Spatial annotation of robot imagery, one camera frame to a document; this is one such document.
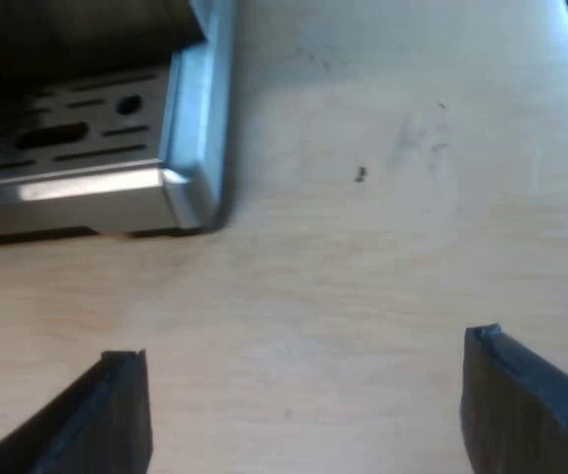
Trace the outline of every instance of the wooden table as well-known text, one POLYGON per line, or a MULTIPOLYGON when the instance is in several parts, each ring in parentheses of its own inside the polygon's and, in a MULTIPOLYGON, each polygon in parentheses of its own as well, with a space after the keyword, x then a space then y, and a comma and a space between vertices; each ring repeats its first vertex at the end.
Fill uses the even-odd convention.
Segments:
POLYGON ((564 3, 245 0, 239 32, 223 230, 0 246, 0 437, 147 348, 152 473, 469 472, 464 328, 568 370, 564 3))

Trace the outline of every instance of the metal tray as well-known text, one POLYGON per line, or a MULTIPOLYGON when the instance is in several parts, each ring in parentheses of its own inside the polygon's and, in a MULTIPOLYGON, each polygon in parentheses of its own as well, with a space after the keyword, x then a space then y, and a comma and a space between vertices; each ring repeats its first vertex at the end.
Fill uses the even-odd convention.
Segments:
POLYGON ((0 105, 0 235, 206 226, 220 202, 235 2, 195 2, 206 41, 171 63, 0 105))

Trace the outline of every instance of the round hole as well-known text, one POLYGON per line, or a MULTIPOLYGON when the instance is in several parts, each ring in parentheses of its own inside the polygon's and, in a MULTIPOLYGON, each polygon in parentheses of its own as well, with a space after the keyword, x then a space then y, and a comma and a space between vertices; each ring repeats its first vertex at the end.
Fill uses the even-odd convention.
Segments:
POLYGON ((117 104, 117 112, 122 116, 129 116, 141 110, 143 107, 143 99, 141 96, 123 97, 117 104))

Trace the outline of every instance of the metal frame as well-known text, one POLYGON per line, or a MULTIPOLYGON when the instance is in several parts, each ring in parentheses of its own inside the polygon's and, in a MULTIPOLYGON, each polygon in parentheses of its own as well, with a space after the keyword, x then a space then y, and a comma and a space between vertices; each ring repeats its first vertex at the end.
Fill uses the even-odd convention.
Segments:
POLYGON ((0 235, 69 227, 100 233, 195 229, 220 202, 234 0, 192 1, 206 41, 177 52, 153 156, 65 173, 0 175, 0 235))

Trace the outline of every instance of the oval hole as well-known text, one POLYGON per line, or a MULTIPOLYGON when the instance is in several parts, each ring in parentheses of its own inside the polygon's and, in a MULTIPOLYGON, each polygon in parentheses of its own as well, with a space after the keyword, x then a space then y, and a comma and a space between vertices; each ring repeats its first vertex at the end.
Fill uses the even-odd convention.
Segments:
POLYGON ((16 140, 16 148, 19 150, 32 150, 45 146, 74 143, 83 139, 88 134, 88 129, 88 123, 85 121, 39 128, 20 135, 16 140))

